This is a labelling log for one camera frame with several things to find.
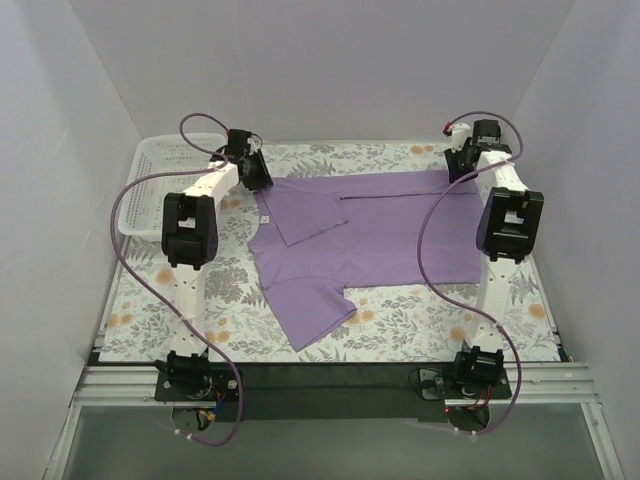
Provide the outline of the purple t shirt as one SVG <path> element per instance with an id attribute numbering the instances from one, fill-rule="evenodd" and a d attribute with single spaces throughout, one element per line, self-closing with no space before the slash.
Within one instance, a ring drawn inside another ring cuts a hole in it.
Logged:
<path id="1" fill-rule="evenodd" d="M 300 351 L 356 313 L 347 288 L 475 284 L 484 208 L 442 170 L 276 178 L 256 192 L 248 246 L 266 301 Z"/>

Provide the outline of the white plastic basket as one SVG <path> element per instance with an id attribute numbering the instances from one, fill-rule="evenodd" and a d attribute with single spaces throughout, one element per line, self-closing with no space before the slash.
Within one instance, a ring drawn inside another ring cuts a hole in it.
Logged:
<path id="1" fill-rule="evenodd" d="M 227 143 L 225 136 L 196 133 L 192 141 L 204 150 L 189 146 L 178 134 L 148 137 L 138 144 L 127 182 L 153 178 L 137 184 L 124 195 L 118 217 L 120 233 L 159 242 L 168 194 L 208 195 L 220 203 L 227 192 L 238 185 L 238 170 L 232 164 L 219 173 L 209 171 L 210 153 Z"/>

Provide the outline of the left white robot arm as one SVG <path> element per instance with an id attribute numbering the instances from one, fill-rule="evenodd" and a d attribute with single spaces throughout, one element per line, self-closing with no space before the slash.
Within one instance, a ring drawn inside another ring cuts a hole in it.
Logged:
<path id="1" fill-rule="evenodd" d="M 272 184 L 259 135 L 232 129 L 227 145 L 212 158 L 228 163 L 200 176 L 181 193 L 164 198 L 161 247 L 171 266 L 175 308 L 180 316 L 167 360 L 157 368 L 170 386 L 193 400 L 213 389 L 205 356 L 207 345 L 197 335 L 206 317 L 205 284 L 218 251 L 218 213 L 227 193 L 241 184 L 253 191 Z"/>

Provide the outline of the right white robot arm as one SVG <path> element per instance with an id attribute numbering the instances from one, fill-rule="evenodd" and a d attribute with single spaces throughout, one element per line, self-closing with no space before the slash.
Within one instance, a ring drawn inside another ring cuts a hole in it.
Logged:
<path id="1" fill-rule="evenodd" d="M 487 396 L 506 382 L 504 348 L 499 331 L 506 311 L 510 281 L 531 254 L 544 196 L 527 187 L 516 172 L 511 149 L 502 142 L 501 127 L 493 119 L 472 125 L 450 122 L 445 151 L 449 181 L 484 176 L 490 186 L 476 233 L 481 253 L 481 280 L 473 319 L 454 360 L 452 383 L 464 397 Z"/>

